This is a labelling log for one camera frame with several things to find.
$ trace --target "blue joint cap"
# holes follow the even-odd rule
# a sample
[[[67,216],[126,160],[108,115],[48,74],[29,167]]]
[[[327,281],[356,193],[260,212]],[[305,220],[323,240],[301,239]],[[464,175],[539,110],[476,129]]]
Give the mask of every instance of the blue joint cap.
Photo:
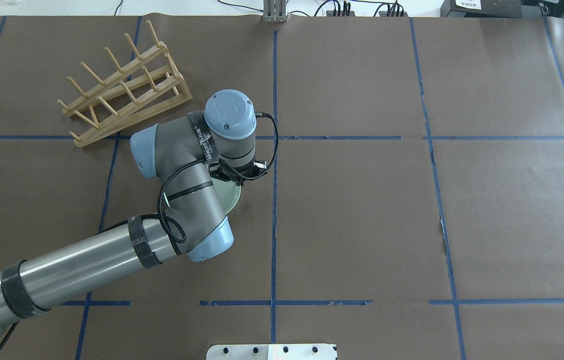
[[[202,262],[227,251],[231,245],[233,245],[233,232],[229,225],[229,218],[225,216],[220,225],[211,231],[206,239],[188,252],[188,257],[196,263]]]
[[[214,93],[206,102],[204,118],[213,132],[232,141],[249,137],[257,123],[253,103],[235,89]]]
[[[147,179],[158,177],[155,171],[155,133],[158,125],[136,132],[131,136],[131,153],[140,173]]]

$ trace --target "black velcro strap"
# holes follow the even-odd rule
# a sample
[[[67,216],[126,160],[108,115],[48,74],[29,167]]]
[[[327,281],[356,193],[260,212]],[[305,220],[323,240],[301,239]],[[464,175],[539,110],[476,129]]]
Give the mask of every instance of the black velcro strap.
[[[157,255],[149,246],[149,240],[146,237],[144,225],[142,225],[142,219],[139,216],[133,216],[128,219],[128,234],[131,236],[133,250],[135,250],[137,258],[140,259],[145,269],[152,269],[161,265],[161,261],[158,260]]]
[[[37,307],[26,293],[22,278],[19,275],[19,267],[24,262],[26,260],[10,265],[2,271],[1,291],[8,309],[20,319],[29,319],[48,312],[50,309]]]
[[[186,117],[188,118],[189,125],[191,125],[191,130],[193,130],[195,137],[197,137],[200,148],[202,148],[202,153],[208,164],[208,170],[211,173],[216,171],[219,167],[220,159],[215,146],[215,140],[213,140],[213,135],[211,135],[211,129],[208,128],[202,112],[199,110],[189,112],[186,114]]]
[[[181,198],[182,196],[188,195],[190,193],[194,193],[196,191],[200,191],[201,189],[207,188],[207,187],[211,187],[213,186],[213,182],[212,181],[207,181],[207,182],[203,182],[202,184],[198,184],[195,186],[191,186],[188,189],[176,192],[170,196],[167,196],[167,200],[168,201],[173,201],[177,198]]]

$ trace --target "metal cylinder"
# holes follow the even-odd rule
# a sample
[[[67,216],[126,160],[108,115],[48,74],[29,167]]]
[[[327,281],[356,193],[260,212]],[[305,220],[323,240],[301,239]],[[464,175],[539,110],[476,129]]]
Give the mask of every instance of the metal cylinder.
[[[145,219],[142,223],[156,257],[161,262],[174,257],[175,251],[160,222]],[[131,244],[128,227],[122,225],[23,262],[19,266],[19,278],[26,300],[37,308],[50,309],[143,269]],[[2,283],[0,272],[0,335],[8,325],[20,320],[7,305]]]

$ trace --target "wooden peg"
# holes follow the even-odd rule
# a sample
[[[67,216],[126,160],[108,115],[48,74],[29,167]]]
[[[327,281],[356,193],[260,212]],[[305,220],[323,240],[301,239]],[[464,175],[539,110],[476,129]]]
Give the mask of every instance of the wooden peg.
[[[129,96],[129,98],[131,98],[131,101],[133,101],[133,104],[138,104],[139,101],[137,100],[137,98],[135,98],[135,96],[133,96],[131,89],[129,89],[128,86],[126,86],[126,84],[122,80],[120,80],[120,85],[122,85],[122,88],[124,88],[124,91]]]
[[[133,43],[131,36],[129,36],[128,32],[124,33],[124,37],[126,37],[128,44],[131,46],[131,49],[133,50],[133,53],[135,53],[135,57],[138,58],[138,60],[144,60],[144,58],[140,55],[140,52],[135,47],[135,44]]]
[[[106,100],[102,98],[102,96],[98,96],[97,100],[99,100],[99,102],[102,103],[102,105],[104,105],[104,107],[108,109],[111,114],[117,116],[117,111],[115,111],[115,109],[113,109],[113,107],[111,107],[111,105],[109,105],[108,102],[106,102]]]
[[[113,53],[111,53],[111,49],[108,47],[105,47],[104,50],[106,50],[106,52],[108,53],[109,57],[111,57],[111,60],[113,61],[113,64],[115,64],[115,68],[117,69],[117,71],[120,71],[120,73],[122,72],[122,67],[120,66],[120,63],[117,62],[117,59],[115,59],[115,57],[113,56]]]
[[[168,59],[168,64],[170,65],[170,69],[173,71],[173,76],[175,76],[176,74],[179,73],[179,70],[177,70],[177,66],[175,66],[175,63],[173,62],[173,58],[170,57],[169,53],[165,53],[164,56],[166,57],[166,59]]]
[[[83,96],[84,98],[86,97],[86,93],[80,88],[80,85],[78,85],[71,76],[67,76],[66,79],[71,83],[72,86],[77,89],[81,96]]]
[[[142,66],[142,70],[144,70],[144,75],[146,75],[146,79],[151,83],[151,88],[153,89],[153,91],[158,91],[158,87],[155,86],[155,82],[153,81],[153,78],[149,74],[149,71],[147,70],[146,66]]]
[[[95,110],[93,110],[93,105],[88,105],[88,111],[90,111],[90,117],[93,118],[93,123],[99,124],[97,116],[95,115]]]
[[[87,118],[86,116],[83,116],[83,114],[77,110],[75,110],[73,112],[74,116],[79,117],[80,119],[86,121],[88,123],[88,125],[91,125],[93,128],[99,129],[99,125],[97,125],[96,123],[94,123],[93,121],[91,121],[89,118]]]
[[[63,109],[68,109],[67,105],[64,104],[64,101],[62,101],[58,98],[57,102],[58,102],[58,104],[62,105]]]
[[[69,131],[69,135],[71,135],[71,136],[75,139],[75,141],[77,141],[77,142],[80,142],[80,141],[81,141],[80,137],[77,136],[77,135],[75,134],[75,132]]]
[[[93,75],[93,78],[95,78],[95,80],[97,80],[97,82],[99,82],[100,85],[104,85],[104,82],[102,81],[102,79],[99,78],[99,76],[97,76],[93,70],[91,70],[83,61],[80,61],[80,65],[84,67],[84,69],[86,69],[86,71],[88,71],[91,75]]]
[[[153,41],[158,48],[161,48],[160,41],[158,40],[158,35],[155,33],[155,29],[153,29],[153,24],[150,20],[147,20],[146,23],[149,25],[149,29],[151,30],[151,36],[153,37]]]

